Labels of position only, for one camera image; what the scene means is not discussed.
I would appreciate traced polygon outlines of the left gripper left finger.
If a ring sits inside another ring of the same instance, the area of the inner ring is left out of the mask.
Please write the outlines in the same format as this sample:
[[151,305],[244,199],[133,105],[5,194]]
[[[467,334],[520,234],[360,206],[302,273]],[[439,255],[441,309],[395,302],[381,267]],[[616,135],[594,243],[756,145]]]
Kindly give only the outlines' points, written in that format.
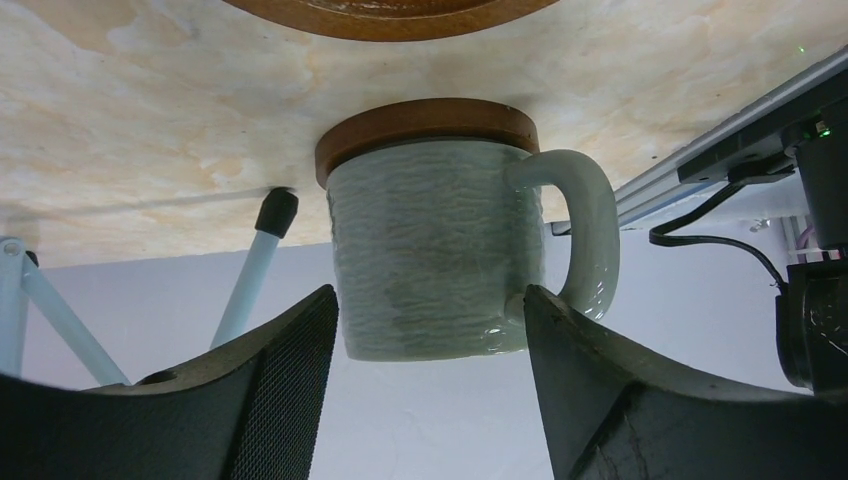
[[5,479],[305,479],[337,334],[333,287],[134,385],[1,379]]

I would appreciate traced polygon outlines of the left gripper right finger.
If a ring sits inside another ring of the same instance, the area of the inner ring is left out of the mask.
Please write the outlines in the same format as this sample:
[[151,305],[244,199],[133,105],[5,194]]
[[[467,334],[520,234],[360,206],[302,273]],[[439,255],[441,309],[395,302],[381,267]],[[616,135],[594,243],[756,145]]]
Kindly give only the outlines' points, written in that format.
[[558,479],[843,479],[847,403],[722,378],[524,297],[529,355]]

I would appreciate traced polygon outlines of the grey blue mug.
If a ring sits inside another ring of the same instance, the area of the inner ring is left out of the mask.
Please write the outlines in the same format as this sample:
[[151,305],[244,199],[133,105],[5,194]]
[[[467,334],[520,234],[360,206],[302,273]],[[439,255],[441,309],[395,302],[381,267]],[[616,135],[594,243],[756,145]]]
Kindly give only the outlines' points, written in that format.
[[589,156],[440,139],[336,167],[326,193],[347,355],[404,362],[525,349],[524,295],[545,273],[545,186],[570,215],[560,299],[600,320],[617,289],[620,235],[613,189]]

